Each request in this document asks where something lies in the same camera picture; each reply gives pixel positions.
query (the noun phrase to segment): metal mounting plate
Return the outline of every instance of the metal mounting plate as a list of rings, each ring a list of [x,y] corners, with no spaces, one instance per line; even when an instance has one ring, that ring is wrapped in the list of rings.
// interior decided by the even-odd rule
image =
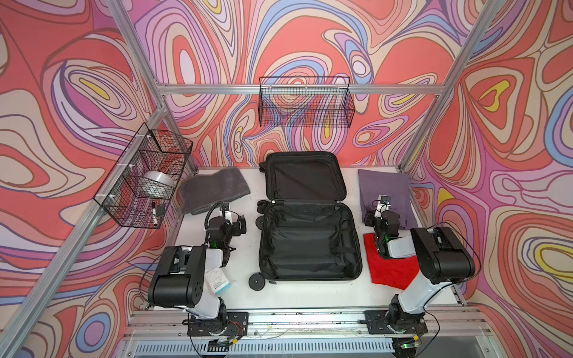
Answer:
[[[367,320],[374,321],[380,320],[379,322],[374,323],[367,323],[366,326],[368,327],[368,333],[371,335],[387,335],[396,333],[392,331],[388,325],[383,321],[383,318],[386,316],[387,310],[383,311],[364,311],[364,315]],[[426,326],[425,321],[422,323],[414,322],[412,320],[411,325],[406,328],[404,332],[400,333],[413,333],[416,335],[420,335],[423,333],[428,333],[428,328]]]
[[[239,332],[237,326],[235,326],[232,322],[227,322],[227,328],[221,336],[234,337],[239,336],[240,333],[243,335],[247,334],[247,326],[249,325],[248,312],[229,312],[228,318],[229,321],[239,323],[243,328],[243,332]],[[194,324],[193,322],[191,322],[189,329],[187,330],[187,335],[191,337],[205,337],[208,334],[209,333],[204,328]]]

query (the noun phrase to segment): suitcase lid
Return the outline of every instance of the suitcase lid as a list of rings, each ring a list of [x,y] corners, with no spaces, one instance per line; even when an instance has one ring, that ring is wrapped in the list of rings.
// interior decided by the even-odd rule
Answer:
[[[265,161],[266,195],[271,200],[338,200],[346,185],[329,152],[279,152]]]

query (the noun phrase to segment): aluminum frame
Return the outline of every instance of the aluminum frame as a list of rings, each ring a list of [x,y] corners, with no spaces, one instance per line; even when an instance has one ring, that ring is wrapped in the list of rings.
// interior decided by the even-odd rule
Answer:
[[[365,310],[386,310],[387,306],[355,308],[300,308],[300,309],[245,309],[229,310],[249,312],[249,334],[246,339],[257,336],[281,335],[283,338],[335,338],[374,336],[368,334],[364,319]],[[444,336],[491,335],[486,317],[477,306],[431,305],[428,312],[436,316]],[[125,338],[130,340],[188,340],[187,328],[181,321],[187,313],[181,310],[135,311],[131,316]],[[428,333],[438,329],[436,320],[428,315]],[[379,337],[411,337],[411,333],[376,335]]]
[[[125,39],[125,44],[127,45],[127,49],[131,54],[132,58],[134,59],[135,65],[138,67],[139,71],[143,76],[143,80],[145,81],[147,88],[149,89],[151,96],[155,100],[155,104],[158,107],[163,108],[167,116],[165,117],[165,122],[167,128],[173,133],[181,134],[181,130],[177,125],[177,121],[173,116],[173,113],[167,106],[165,102],[164,95],[159,93],[158,89],[158,81],[151,69],[151,65],[147,60],[145,52],[143,51],[143,47],[141,42],[139,41],[139,37],[137,32],[135,31],[135,27],[129,18],[129,14],[127,13],[125,7],[123,6],[122,0],[108,0],[109,12],[112,14],[113,19],[117,24],[117,28],[119,32]],[[192,174],[196,174],[198,169],[195,163],[193,163],[193,159],[189,156],[189,160],[187,161],[187,165],[191,170]]]
[[[488,30],[493,18],[505,1],[506,0],[487,0],[485,2],[458,56],[454,59],[448,76],[444,81],[444,90],[438,96],[437,101],[430,107],[428,114],[422,119],[422,123],[412,140],[410,140],[408,149],[398,165],[400,172],[408,169],[408,165],[417,155],[418,147],[427,137],[430,128],[439,119],[442,110],[449,105],[449,97],[456,87],[456,82],[460,79],[462,72],[471,60],[473,53],[476,51],[481,39]]]
[[[260,86],[256,84],[217,84],[217,85],[172,85],[158,84],[161,95],[258,95]],[[315,87],[336,87],[336,85],[312,85]],[[353,95],[439,95],[444,85],[348,85]]]
[[[414,138],[410,142],[406,155],[402,158],[400,163],[400,168],[403,168],[405,166],[404,164],[409,163],[413,158],[416,148],[422,142],[431,126],[438,119],[438,115],[442,111],[443,107],[447,105],[447,99],[454,89],[456,81],[461,75],[464,67],[469,62],[475,48],[487,30],[487,27],[497,13],[497,10],[504,2],[505,0],[488,0],[486,2],[476,23],[470,31],[468,39],[465,41],[458,53],[458,56],[454,60],[443,85],[351,85],[352,94],[426,94],[439,96],[438,101],[431,106],[428,115],[424,118],[420,128],[417,130]],[[148,121],[148,126],[150,128],[157,128],[160,121],[165,118],[167,127],[175,133],[180,133],[180,129],[165,102],[165,95],[191,93],[248,95],[258,93],[258,85],[158,84],[158,81],[151,70],[151,66],[147,61],[147,57],[144,54],[133,23],[131,22],[121,0],[108,0],[108,5],[112,16],[126,41],[128,50],[134,58],[135,65],[141,71],[148,90],[156,102],[157,109]],[[127,164],[128,160],[138,147],[138,145],[136,145],[137,141],[141,141],[141,138],[142,137],[136,137],[134,139],[134,144],[126,150],[121,163]],[[195,165],[190,162],[190,166],[192,168],[192,173],[195,173],[197,171]],[[115,184],[120,173],[121,170],[118,170],[117,167],[114,168],[108,183],[106,183],[104,187],[107,188],[108,186]],[[44,270],[40,279],[32,288],[30,294],[26,296],[24,302],[18,307],[18,310],[14,313],[7,324],[3,334],[0,336],[0,358],[12,358],[16,356],[103,216],[103,209],[101,209],[97,203],[91,203],[48,267]],[[340,311],[340,309],[336,308],[329,308],[326,310],[328,311],[328,314],[336,314],[337,311]],[[253,314],[256,314],[256,311],[260,310],[251,310]],[[269,312],[268,314],[276,316],[277,314],[280,314],[280,311],[283,310],[272,310],[272,312]],[[314,328],[316,328],[316,322],[314,321],[312,323]],[[489,329],[485,321],[484,325],[484,329]],[[459,328],[457,328],[455,332],[459,335]]]
[[[163,107],[157,107],[147,121],[150,128],[157,128],[164,116]],[[109,192],[117,180],[121,177],[123,166],[127,165],[137,149],[141,145],[147,127],[142,126],[130,145],[125,149],[118,166],[115,166],[108,180],[102,185],[99,193]],[[52,298],[60,288],[61,283],[68,275],[72,265],[76,262],[85,244],[92,236],[100,220],[105,216],[105,210],[92,200],[87,210],[72,232],[68,235],[62,246],[56,252],[50,264],[42,272],[42,275],[32,287],[22,304],[12,315],[10,321],[0,335],[0,358],[16,357],[22,348],[28,335],[48,307]]]

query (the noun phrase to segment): red cloth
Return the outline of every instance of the red cloth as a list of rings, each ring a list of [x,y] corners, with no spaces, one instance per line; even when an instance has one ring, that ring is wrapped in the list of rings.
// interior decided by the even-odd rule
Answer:
[[[364,235],[364,246],[373,284],[405,290],[420,271],[416,256],[388,260],[380,258],[374,244],[374,234]]]

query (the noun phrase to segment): gray towel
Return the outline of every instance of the gray towel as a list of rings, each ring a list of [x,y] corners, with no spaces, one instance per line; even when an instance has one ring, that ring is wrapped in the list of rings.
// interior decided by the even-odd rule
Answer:
[[[214,174],[192,176],[181,185],[183,214],[205,213],[216,202],[232,202],[250,194],[249,186],[237,167],[221,169]]]
[[[400,214],[400,229],[410,230],[418,227],[410,203],[410,176],[408,174],[358,169],[358,183],[362,222],[364,222],[366,211],[376,209],[377,203],[372,205],[372,201],[377,200],[378,195],[382,194],[390,197],[390,210]]]

